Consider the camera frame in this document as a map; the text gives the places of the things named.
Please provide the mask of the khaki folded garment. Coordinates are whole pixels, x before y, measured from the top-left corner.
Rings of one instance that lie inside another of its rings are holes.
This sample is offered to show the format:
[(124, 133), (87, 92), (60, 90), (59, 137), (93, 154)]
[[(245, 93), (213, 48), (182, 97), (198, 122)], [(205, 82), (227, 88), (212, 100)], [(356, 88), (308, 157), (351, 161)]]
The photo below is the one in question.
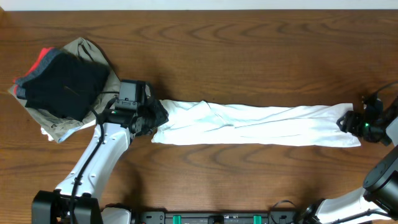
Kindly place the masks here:
[[(85, 60), (99, 62), (104, 65), (110, 64), (105, 53), (103, 53), (103, 51), (98, 46), (82, 37), (79, 37), (69, 44), (65, 45), (61, 48), (61, 50), (64, 52), (68, 52), (72, 55), (76, 55), (77, 57), (81, 57)], [(93, 103), (93, 108), (96, 110), (97, 113), (102, 112), (108, 101), (117, 95), (117, 93), (119, 92), (120, 83), (121, 81), (116, 76), (115, 72), (111, 70), (108, 79), (104, 85), (104, 88), (101, 91), (101, 94), (98, 95)], [(71, 118), (57, 118), (46, 110), (27, 108), (26, 111), (36, 122), (40, 124), (41, 127), (44, 127), (45, 129), (49, 129), (53, 124), (65, 123), (67, 121), (77, 122), (76, 120)], [(80, 122), (88, 123), (92, 120), (95, 120), (95, 116), (93, 113), (89, 112), (84, 117), (83, 121)]]

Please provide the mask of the red folded garment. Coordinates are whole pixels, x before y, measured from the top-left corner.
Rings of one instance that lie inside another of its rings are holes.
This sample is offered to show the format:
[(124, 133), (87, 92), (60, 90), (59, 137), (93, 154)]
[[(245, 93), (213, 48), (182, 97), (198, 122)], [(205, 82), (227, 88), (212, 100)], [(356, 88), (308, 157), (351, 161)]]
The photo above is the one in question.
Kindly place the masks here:
[(25, 78), (25, 77), (27, 77), (30, 73), (32, 73), (32, 72), (40, 65), (40, 62), (43, 60), (43, 58), (44, 58), (52, 49), (53, 49), (53, 47), (43, 48), (43, 49), (40, 51), (39, 56), (37, 57), (37, 60), (33, 63), (33, 65), (32, 65), (32, 66), (30, 67), (30, 69), (26, 72), (26, 74), (23, 75), (23, 76), (16, 77), (16, 78), (13, 79), (13, 83), (15, 84), (15, 87), (12, 89), (12, 93), (13, 93), (14, 95), (17, 95), (17, 83), (16, 83), (16, 81), (17, 81), (18, 79)]

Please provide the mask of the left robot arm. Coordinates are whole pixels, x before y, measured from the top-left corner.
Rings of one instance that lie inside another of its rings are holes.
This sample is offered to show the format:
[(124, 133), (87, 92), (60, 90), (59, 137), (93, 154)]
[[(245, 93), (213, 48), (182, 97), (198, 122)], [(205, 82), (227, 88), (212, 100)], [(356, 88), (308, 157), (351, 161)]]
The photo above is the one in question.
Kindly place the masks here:
[(168, 112), (153, 96), (139, 101), (113, 98), (96, 115), (95, 133), (79, 161), (49, 192), (32, 202), (32, 223), (135, 223), (134, 212), (120, 204), (104, 209), (99, 200), (119, 158), (133, 139), (152, 134), (166, 123)]

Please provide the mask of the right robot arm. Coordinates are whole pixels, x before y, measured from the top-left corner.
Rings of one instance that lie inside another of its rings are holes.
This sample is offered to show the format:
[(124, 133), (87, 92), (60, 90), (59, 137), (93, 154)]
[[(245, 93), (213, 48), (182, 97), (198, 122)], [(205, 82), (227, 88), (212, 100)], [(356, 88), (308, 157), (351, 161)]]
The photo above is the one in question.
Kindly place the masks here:
[(311, 205), (303, 214), (304, 223), (365, 223), (397, 220), (397, 113), (376, 120), (351, 120), (352, 112), (338, 120), (338, 126), (367, 142), (394, 148), (368, 173), (363, 186), (334, 199)]

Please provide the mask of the white folded garment bottom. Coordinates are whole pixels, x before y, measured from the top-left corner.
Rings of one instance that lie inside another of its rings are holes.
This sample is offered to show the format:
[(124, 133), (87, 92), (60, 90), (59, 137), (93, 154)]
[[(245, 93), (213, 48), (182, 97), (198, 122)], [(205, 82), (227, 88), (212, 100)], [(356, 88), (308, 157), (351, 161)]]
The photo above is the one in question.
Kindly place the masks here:
[(56, 143), (62, 143), (69, 138), (73, 133), (89, 128), (96, 124), (95, 120), (89, 121), (88, 123), (67, 121), (65, 123), (53, 124), (49, 129), (41, 127), (41, 133), (48, 137), (49, 141), (55, 141)]

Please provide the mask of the white printed t-shirt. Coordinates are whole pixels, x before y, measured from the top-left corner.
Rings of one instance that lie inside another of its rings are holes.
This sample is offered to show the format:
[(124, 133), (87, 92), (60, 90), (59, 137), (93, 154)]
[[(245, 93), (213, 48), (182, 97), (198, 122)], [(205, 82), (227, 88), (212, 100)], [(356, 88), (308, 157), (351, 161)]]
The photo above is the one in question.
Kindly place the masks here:
[(353, 109), (333, 106), (255, 107), (163, 100), (169, 120), (158, 127), (153, 143), (276, 144), (283, 146), (358, 147), (360, 141), (342, 132), (336, 122)]

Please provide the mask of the grey blue folded garment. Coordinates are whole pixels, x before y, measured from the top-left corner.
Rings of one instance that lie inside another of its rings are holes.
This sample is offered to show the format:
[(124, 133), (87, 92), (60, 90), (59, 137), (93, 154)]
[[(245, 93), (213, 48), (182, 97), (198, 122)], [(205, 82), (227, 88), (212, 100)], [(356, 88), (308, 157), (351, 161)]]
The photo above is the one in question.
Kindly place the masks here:
[(19, 99), (25, 99), (25, 88), (23, 87), (23, 84), (38, 78), (44, 70), (50, 65), (52, 60), (60, 55), (62, 53), (61, 50), (56, 49), (55, 47), (43, 58), (43, 60), (40, 62), (40, 65), (32, 72), (30, 73), (27, 77), (18, 79), (16, 81), (17, 83), (17, 95), (15, 95)]

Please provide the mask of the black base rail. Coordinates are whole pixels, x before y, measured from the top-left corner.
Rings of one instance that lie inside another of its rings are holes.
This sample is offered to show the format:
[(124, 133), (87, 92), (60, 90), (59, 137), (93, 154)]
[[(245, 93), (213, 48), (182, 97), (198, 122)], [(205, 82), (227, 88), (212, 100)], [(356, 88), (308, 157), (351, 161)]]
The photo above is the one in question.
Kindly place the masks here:
[(299, 212), (272, 209), (260, 212), (168, 212), (151, 210), (137, 212), (123, 204), (107, 205), (101, 212), (105, 224), (291, 224), (305, 223)]

